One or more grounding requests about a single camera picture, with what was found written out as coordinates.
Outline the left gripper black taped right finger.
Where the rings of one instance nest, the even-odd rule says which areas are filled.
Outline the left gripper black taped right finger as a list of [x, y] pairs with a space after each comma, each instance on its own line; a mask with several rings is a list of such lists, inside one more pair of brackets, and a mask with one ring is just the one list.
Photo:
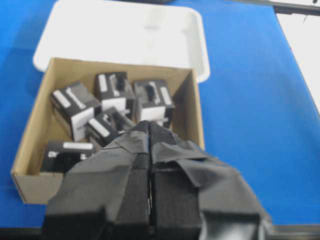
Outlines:
[[271, 219], [232, 166], [149, 123], [158, 240], [265, 240]]

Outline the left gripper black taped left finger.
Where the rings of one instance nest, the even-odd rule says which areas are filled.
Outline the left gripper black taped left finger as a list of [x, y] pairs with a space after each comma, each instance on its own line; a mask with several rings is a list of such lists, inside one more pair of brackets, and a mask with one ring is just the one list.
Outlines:
[[46, 208], [43, 240], [149, 238], [149, 123], [69, 170]]

